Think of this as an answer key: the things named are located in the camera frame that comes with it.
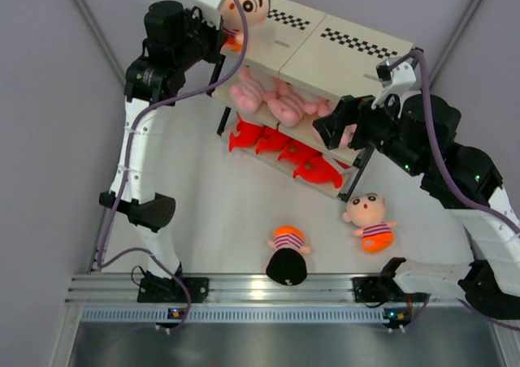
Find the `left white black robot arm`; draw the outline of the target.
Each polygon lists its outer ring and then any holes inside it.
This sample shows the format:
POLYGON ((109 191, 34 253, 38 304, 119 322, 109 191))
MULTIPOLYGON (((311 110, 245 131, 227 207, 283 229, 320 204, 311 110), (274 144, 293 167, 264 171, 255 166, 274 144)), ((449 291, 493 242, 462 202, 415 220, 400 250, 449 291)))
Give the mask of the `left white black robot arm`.
POLYGON ((144 25, 141 53, 125 73, 117 171, 99 202, 110 218, 125 215, 141 237, 149 260, 141 289, 171 302, 181 297, 184 283, 169 227, 176 202, 155 187, 158 148, 186 72, 200 61, 217 62, 226 35, 220 11, 202 4, 186 8, 177 1, 156 2, 144 25))

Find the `boy doll black hair back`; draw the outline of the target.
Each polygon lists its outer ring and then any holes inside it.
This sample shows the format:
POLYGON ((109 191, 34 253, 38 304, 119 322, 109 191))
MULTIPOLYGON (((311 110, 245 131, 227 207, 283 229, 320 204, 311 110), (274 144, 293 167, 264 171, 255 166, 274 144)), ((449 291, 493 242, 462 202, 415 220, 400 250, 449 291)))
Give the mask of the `boy doll black hair back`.
POLYGON ((286 287, 302 284, 308 276, 305 255, 311 253, 304 232, 289 225, 278 227, 268 245, 273 253, 266 265, 266 276, 286 287))

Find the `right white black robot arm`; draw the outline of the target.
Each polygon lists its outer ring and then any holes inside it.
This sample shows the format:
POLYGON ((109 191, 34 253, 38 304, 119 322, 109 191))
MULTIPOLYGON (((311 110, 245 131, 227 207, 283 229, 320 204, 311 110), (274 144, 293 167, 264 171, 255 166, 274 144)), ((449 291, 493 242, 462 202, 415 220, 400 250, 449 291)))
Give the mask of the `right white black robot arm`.
POLYGON ((482 315, 519 318, 519 220, 509 207, 500 172, 482 150, 456 142, 462 115, 438 96, 420 93, 400 101, 391 94, 344 96, 313 121, 327 149, 337 149, 347 127, 353 150, 372 148, 404 172, 420 176, 420 188, 458 217, 482 256, 460 266, 448 295, 482 315))

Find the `pink striped frog plush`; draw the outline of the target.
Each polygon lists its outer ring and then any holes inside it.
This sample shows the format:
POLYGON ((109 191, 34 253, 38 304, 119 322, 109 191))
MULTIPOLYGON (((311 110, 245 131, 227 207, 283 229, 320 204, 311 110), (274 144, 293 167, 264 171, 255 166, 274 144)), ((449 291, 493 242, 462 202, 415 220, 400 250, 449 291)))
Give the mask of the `pink striped frog plush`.
POLYGON ((229 95, 236 107, 252 114, 263 102, 277 97, 278 83, 274 76, 251 67, 240 69, 239 82, 230 88, 229 95))
POLYGON ((360 98, 342 97, 328 115, 313 121, 312 126, 326 149, 341 147, 345 129, 357 123, 360 98))
POLYGON ((278 96, 267 102, 273 116, 285 127, 293 127, 304 116, 317 114, 320 117, 331 112, 329 101, 317 94, 293 84, 282 84, 278 96))

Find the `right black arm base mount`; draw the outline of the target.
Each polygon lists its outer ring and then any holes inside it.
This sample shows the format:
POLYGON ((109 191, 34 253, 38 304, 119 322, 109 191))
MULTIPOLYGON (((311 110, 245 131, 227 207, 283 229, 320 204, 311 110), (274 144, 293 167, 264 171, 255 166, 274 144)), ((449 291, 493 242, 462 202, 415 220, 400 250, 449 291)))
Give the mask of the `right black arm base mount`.
POLYGON ((352 278, 354 299, 363 304, 424 302, 425 293, 403 291, 392 278, 367 276, 352 278))

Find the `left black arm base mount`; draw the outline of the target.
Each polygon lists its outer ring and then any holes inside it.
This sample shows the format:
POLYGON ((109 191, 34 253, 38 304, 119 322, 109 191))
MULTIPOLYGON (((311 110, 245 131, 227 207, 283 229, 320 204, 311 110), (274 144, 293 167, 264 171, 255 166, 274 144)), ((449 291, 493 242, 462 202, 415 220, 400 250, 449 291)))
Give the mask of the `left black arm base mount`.
MULTIPOLYGON (((204 302, 209 294, 210 280, 205 277, 182 278, 181 282, 188 290, 191 301, 195 304, 204 302)), ((137 295, 139 303, 187 303, 184 289, 173 279, 146 276, 141 279, 137 295)))

